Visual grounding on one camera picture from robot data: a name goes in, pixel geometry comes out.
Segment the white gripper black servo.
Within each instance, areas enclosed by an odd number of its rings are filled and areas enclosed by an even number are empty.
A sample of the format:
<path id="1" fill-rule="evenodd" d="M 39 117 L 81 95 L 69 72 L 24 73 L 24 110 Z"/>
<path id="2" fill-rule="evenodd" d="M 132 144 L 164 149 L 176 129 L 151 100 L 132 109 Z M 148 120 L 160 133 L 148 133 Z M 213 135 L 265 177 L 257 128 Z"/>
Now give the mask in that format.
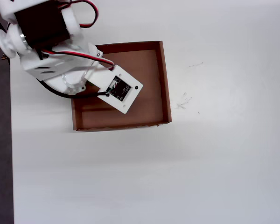
<path id="1" fill-rule="evenodd" d="M 89 55 L 94 57 L 91 61 L 101 62 L 103 52 L 100 51 L 96 45 L 88 43 Z M 54 90 L 67 94 L 76 95 L 86 90 L 87 75 L 89 69 L 86 70 L 71 70 L 65 72 L 59 76 L 52 77 L 44 80 L 45 84 L 48 84 Z"/>

